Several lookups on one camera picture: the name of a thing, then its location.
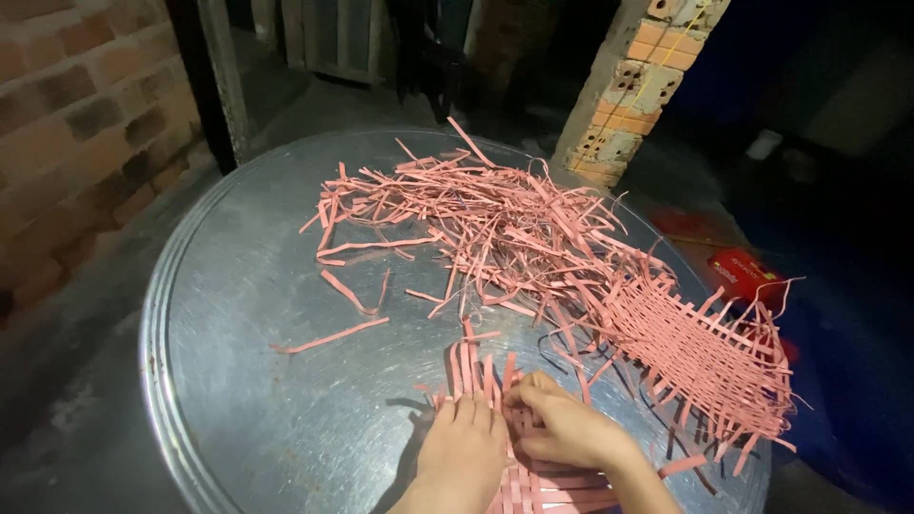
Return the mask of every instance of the white object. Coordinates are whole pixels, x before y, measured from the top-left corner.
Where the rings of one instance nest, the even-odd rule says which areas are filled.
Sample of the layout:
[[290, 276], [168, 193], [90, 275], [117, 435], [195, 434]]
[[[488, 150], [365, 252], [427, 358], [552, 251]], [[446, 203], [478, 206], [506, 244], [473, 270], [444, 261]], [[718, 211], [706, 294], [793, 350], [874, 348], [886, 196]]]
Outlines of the white object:
[[756, 137], [755, 141], [746, 149], [746, 157], [753, 161], [763, 161], [771, 155], [771, 152], [773, 152], [783, 140], [784, 136], [768, 129], [761, 129], [759, 136]]

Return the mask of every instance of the yellow string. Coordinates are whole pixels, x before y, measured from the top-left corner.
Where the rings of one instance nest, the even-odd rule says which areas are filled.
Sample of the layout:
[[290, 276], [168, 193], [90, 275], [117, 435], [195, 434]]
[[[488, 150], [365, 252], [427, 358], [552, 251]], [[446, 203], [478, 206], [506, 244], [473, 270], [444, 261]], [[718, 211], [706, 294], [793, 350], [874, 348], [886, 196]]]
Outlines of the yellow string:
[[[688, 25], [685, 27], [685, 30], [682, 32], [682, 34], [679, 35], [679, 37], [676, 39], [676, 42], [673, 44], [673, 46], [670, 48], [670, 50], [668, 52], [666, 52], [666, 57], [664, 57], [664, 60], [662, 60], [660, 62], [660, 66], [663, 66], [664, 64], [666, 64], [666, 61], [668, 61], [670, 59], [670, 56], [673, 55], [673, 52], [674, 52], [674, 50], [676, 50], [676, 47], [679, 46], [679, 42], [683, 40], [683, 37], [686, 36], [688, 31], [692, 28], [692, 25], [694, 25], [695, 22], [698, 20], [698, 17], [701, 16], [701, 14], [705, 12], [705, 8], [708, 5], [710, 5], [710, 3], [711, 3], [711, 0], [706, 0], [706, 2], [701, 5], [701, 8], [698, 9], [698, 12], [695, 14], [695, 17], [692, 18], [692, 21], [688, 22]], [[664, 33], [660, 36], [660, 41], [664, 40], [665, 35], [666, 35], [666, 31], [664, 31]], [[647, 55], [648, 59], [651, 58], [651, 54], [653, 54], [654, 50], [660, 45], [660, 41], [657, 41], [657, 45], [654, 46], [654, 48], [651, 48], [651, 53]], [[628, 114], [628, 111], [634, 106], [634, 104], [636, 102], [638, 102], [638, 99], [641, 98], [641, 93], [643, 93], [644, 88], [646, 88], [647, 85], [651, 83], [651, 78], [654, 77], [654, 74], [656, 74], [656, 72], [648, 75], [644, 79], [644, 84], [642, 84], [641, 89], [638, 90], [638, 94], [636, 94], [634, 96], [634, 100], [632, 100], [632, 104], [625, 108], [625, 113], [622, 116], [620, 116], [620, 118], [621, 118], [620, 121], [625, 119], [625, 115]]]

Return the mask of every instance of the hand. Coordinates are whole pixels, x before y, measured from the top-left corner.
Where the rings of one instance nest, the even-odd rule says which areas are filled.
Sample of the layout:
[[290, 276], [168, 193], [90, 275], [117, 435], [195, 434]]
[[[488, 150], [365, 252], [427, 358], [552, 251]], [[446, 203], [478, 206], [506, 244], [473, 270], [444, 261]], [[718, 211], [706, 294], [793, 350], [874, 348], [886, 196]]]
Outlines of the hand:
[[419, 451], [416, 479], [390, 512], [483, 514], [507, 464], [507, 433], [481, 392], [445, 402]]
[[562, 389], [552, 377], [534, 371], [505, 395], [505, 406], [529, 406], [543, 418], [545, 435], [522, 438], [515, 448], [538, 460], [597, 468], [607, 474], [632, 459], [644, 460], [622, 427]]

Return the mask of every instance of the round metal tray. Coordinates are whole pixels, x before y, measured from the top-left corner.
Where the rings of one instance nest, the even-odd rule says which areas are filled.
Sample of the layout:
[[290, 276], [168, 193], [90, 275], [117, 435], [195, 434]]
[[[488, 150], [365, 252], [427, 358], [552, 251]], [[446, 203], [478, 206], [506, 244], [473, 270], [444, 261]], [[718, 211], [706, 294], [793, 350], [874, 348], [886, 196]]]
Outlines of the round metal tray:
[[[409, 482], [423, 425], [410, 414], [424, 408], [413, 385], [445, 381], [444, 351], [461, 334], [456, 305], [429, 320], [431, 303], [402, 293], [443, 291], [447, 272], [432, 260], [433, 245], [411, 249], [415, 262], [378, 252], [334, 269], [357, 295], [371, 298], [389, 267], [380, 314], [390, 323], [294, 356], [267, 348], [297, 346], [367, 320], [319, 276], [320, 228], [297, 232], [316, 212], [319, 185], [336, 174], [338, 161], [351, 170], [389, 172], [408, 160], [395, 137], [417, 156], [465, 147], [453, 135], [421, 130], [306, 138], [225, 177], [165, 245], [143, 308], [141, 369], [162, 454], [194, 512], [381, 513]], [[531, 158], [485, 140], [477, 144], [506, 166], [526, 168]], [[551, 176], [565, 186], [582, 184], [561, 170]], [[646, 249], [659, 237], [624, 202], [616, 212], [630, 234], [624, 241]], [[402, 233], [388, 237], [421, 232], [397, 230]], [[376, 237], [344, 223], [335, 240]], [[700, 303], [707, 297], [671, 246], [661, 243], [655, 255], [677, 272], [685, 298]], [[546, 327], [530, 328], [529, 318], [501, 307], [481, 309], [477, 330], [503, 334], [485, 341], [481, 355], [494, 353], [496, 365], [504, 366], [506, 352], [515, 351], [518, 366], [546, 369], [576, 389], [574, 374], [537, 343]], [[587, 362], [590, 372], [599, 365]], [[631, 399], [617, 373], [604, 373], [591, 393], [594, 406], [622, 423], [657, 467], [666, 462], [667, 431], [645, 402]], [[677, 447], [674, 458], [680, 456]], [[721, 465], [703, 466], [715, 496], [694, 472], [668, 477], [666, 484], [686, 512], [761, 512], [770, 446], [759, 444], [733, 477], [737, 456], [731, 451]]]

